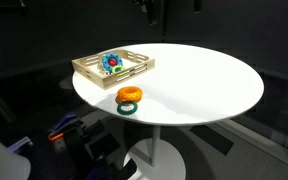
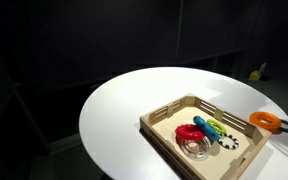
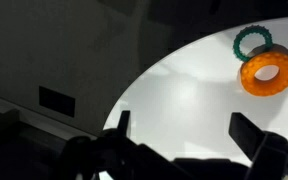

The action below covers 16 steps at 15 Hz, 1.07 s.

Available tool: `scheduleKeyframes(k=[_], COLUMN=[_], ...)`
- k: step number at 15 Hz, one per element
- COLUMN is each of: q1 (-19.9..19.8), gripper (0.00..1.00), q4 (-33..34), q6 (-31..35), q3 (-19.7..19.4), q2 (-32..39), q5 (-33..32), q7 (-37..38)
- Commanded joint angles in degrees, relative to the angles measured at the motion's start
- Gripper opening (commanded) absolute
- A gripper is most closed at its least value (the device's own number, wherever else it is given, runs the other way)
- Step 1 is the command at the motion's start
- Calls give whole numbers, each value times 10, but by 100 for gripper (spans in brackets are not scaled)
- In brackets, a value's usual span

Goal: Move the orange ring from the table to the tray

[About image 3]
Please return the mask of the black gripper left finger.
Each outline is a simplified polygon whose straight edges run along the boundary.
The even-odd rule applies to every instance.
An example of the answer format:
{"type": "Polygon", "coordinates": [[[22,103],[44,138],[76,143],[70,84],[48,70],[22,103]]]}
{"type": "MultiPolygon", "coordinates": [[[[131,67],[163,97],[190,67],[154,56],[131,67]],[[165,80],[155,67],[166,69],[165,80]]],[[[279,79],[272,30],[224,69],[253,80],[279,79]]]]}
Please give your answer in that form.
{"type": "Polygon", "coordinates": [[[129,137],[131,132],[130,116],[131,112],[129,110],[122,111],[117,126],[118,132],[125,137],[129,137]]]}

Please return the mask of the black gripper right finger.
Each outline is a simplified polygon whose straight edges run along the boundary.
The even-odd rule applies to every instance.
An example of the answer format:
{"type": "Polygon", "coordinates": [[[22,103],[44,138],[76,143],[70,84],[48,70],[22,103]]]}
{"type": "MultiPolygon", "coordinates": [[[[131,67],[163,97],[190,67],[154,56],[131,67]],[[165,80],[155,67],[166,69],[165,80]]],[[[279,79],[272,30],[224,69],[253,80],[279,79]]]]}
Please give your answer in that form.
{"type": "Polygon", "coordinates": [[[250,163],[253,163],[265,133],[241,112],[231,114],[228,133],[250,163]]]}

